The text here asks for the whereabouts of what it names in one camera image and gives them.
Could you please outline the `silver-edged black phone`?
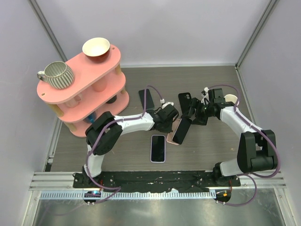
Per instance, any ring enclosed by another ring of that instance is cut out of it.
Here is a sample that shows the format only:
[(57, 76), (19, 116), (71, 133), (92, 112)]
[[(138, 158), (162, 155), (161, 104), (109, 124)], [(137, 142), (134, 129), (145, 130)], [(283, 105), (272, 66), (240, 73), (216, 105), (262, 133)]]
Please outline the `silver-edged black phone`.
[(172, 141), (181, 145), (189, 131), (189, 128), (192, 124), (192, 120), (188, 118), (182, 118), (175, 130), (175, 133), (172, 137)]

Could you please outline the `pink phone case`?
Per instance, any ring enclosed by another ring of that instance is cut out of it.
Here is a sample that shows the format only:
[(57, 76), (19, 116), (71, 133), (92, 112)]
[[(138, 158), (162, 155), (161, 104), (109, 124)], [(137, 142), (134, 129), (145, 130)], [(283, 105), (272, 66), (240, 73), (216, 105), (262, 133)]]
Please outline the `pink phone case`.
[(166, 141), (170, 144), (173, 144), (173, 145), (179, 145), (178, 143), (174, 142), (173, 141), (173, 137), (174, 137), (174, 134), (178, 128), (178, 125), (180, 124), (181, 122), (181, 119), (176, 119), (173, 124), (172, 124), (172, 131), (170, 133), (167, 134), (167, 137), (166, 137)]

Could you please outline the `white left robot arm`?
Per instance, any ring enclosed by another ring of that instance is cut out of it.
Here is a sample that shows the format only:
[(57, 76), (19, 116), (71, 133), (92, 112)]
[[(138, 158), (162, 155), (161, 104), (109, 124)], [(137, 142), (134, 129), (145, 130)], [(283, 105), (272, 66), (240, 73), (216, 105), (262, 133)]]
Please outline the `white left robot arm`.
[(82, 170), (84, 183), (91, 188), (99, 185), (104, 156), (111, 151), (120, 136), (150, 130), (170, 133), (178, 115), (173, 104), (164, 104), (156, 110), (144, 110), (141, 114), (129, 116), (104, 112), (85, 132), (87, 157)]

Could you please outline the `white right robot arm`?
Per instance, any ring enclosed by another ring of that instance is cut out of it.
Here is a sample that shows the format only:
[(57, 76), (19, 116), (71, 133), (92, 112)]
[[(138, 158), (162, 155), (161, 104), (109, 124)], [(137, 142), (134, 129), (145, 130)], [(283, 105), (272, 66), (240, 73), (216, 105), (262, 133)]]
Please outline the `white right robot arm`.
[(190, 93), (178, 95), (182, 118), (194, 117), (192, 124), (205, 126), (210, 117), (216, 117), (227, 124), (239, 137), (235, 159), (215, 164), (213, 182), (225, 185), (235, 176), (253, 174), (260, 177), (261, 171), (274, 170), (268, 177), (279, 172), (279, 154), (276, 148), (276, 135), (272, 130), (256, 126), (239, 110), (239, 99), (232, 94), (224, 95), (221, 88), (202, 91), (202, 99), (191, 97)]

